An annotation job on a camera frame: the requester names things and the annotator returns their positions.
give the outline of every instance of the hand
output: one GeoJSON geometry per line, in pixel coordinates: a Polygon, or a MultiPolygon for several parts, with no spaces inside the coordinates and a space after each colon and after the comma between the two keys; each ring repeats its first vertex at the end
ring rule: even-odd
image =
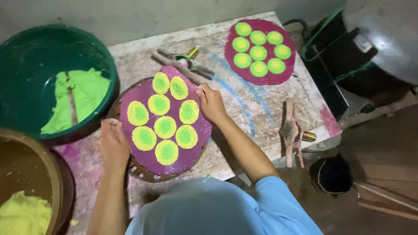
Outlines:
{"type": "Polygon", "coordinates": [[[197,87],[196,94],[199,96],[203,113],[216,125],[229,118],[219,91],[212,90],[207,83],[202,83],[197,87]]]}
{"type": "Polygon", "coordinates": [[[102,134],[97,141],[104,163],[105,174],[125,174],[130,155],[128,140],[122,123],[116,119],[105,119],[101,123],[102,134]]]}

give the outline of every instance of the light blue shirt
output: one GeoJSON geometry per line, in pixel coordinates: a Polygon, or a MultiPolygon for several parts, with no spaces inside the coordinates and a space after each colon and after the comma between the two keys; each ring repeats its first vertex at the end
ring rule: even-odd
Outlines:
{"type": "Polygon", "coordinates": [[[255,185],[255,199],[239,187],[197,178],[145,205],[126,235],[322,234],[279,178],[255,185]]]}

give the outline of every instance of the green bowl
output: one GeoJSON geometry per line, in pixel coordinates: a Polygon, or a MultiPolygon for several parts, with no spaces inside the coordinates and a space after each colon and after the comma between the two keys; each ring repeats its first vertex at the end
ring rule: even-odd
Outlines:
{"type": "Polygon", "coordinates": [[[76,27],[49,25],[20,32],[0,46],[0,125],[39,140],[69,135],[97,120],[118,84],[115,62],[92,34],[76,27]],[[77,125],[54,134],[41,128],[55,107],[55,80],[62,71],[95,68],[110,80],[96,110],[77,125]]]}

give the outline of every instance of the brass cylinder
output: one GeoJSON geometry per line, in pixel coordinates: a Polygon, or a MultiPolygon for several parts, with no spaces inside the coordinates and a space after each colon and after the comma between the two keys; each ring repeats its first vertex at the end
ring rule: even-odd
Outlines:
{"type": "Polygon", "coordinates": [[[199,50],[196,47],[193,47],[189,52],[186,53],[186,56],[191,60],[194,60],[197,55],[199,55],[199,50]]]}
{"type": "Polygon", "coordinates": [[[302,140],[306,142],[314,142],[316,141],[316,134],[309,131],[304,131],[302,135],[302,140]]]}

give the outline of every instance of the purple round mat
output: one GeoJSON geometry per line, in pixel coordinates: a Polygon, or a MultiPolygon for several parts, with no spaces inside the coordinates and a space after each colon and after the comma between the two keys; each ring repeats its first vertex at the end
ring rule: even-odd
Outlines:
{"type": "MultiPolygon", "coordinates": [[[[227,59],[229,65],[232,68],[232,70],[234,70],[238,75],[240,75],[245,81],[251,82],[255,85],[276,85],[276,84],[281,84],[281,83],[286,82],[287,79],[289,79],[289,77],[293,73],[293,66],[295,64],[295,55],[296,55],[295,46],[293,45],[292,40],[289,37],[289,35],[287,34],[287,32],[284,31],[284,29],[282,29],[280,26],[274,24],[271,21],[267,21],[267,20],[260,20],[260,19],[240,20],[239,22],[245,22],[252,27],[253,31],[261,31],[261,32],[265,33],[266,35],[270,31],[277,31],[277,32],[281,33],[283,35],[283,43],[282,44],[288,46],[291,49],[292,55],[288,59],[283,60],[286,64],[286,69],[281,74],[273,74],[269,71],[264,77],[255,77],[251,74],[250,67],[245,68],[245,69],[238,68],[234,64],[234,56],[238,52],[236,52],[234,50],[234,48],[232,47],[232,40],[234,40],[234,38],[240,37],[240,36],[235,31],[235,25],[236,24],[234,24],[229,31],[228,41],[227,41],[227,44],[225,45],[225,52],[224,52],[225,53],[225,58],[227,59]]],[[[251,42],[250,36],[246,36],[244,38],[246,38],[250,42],[250,49],[253,46],[255,46],[255,44],[251,42]]],[[[265,64],[267,64],[269,59],[276,58],[276,55],[274,54],[274,48],[276,47],[276,45],[272,45],[267,41],[262,46],[267,50],[267,58],[265,60],[263,60],[263,62],[265,64]]]]}
{"type": "MultiPolygon", "coordinates": [[[[152,87],[152,81],[144,81],[141,82],[136,87],[132,88],[128,93],[126,93],[121,100],[120,104],[120,121],[123,123],[123,130],[125,132],[126,137],[128,138],[131,154],[135,157],[136,161],[139,164],[146,167],[151,172],[162,175],[162,174],[178,174],[182,171],[188,170],[199,156],[200,150],[202,146],[209,140],[209,137],[212,132],[212,124],[209,123],[205,117],[203,116],[200,108],[200,100],[199,97],[196,95],[196,87],[195,85],[189,81],[184,75],[182,75],[175,67],[173,66],[163,66],[161,67],[160,72],[163,72],[167,75],[168,79],[175,76],[181,77],[187,85],[189,89],[189,95],[184,100],[176,100],[171,96],[170,90],[165,96],[168,97],[170,100],[170,110],[164,116],[171,116],[174,118],[177,124],[177,128],[182,125],[180,121],[180,117],[178,116],[178,111],[180,109],[181,104],[185,100],[194,100],[199,106],[199,118],[195,123],[192,124],[194,129],[197,132],[198,140],[196,146],[191,149],[182,149],[178,148],[178,159],[169,166],[161,165],[157,158],[155,157],[155,148],[150,151],[141,151],[136,148],[135,144],[132,141],[132,131],[135,129],[136,126],[129,123],[127,118],[127,108],[128,105],[136,100],[141,102],[145,105],[150,114],[150,119],[144,126],[147,126],[154,130],[154,123],[155,121],[162,116],[156,116],[155,114],[151,113],[148,109],[148,99],[151,95],[156,94],[152,87]]],[[[163,139],[157,136],[157,144],[161,142],[163,139]]],[[[176,142],[175,135],[170,138],[170,140],[176,142]]]]}

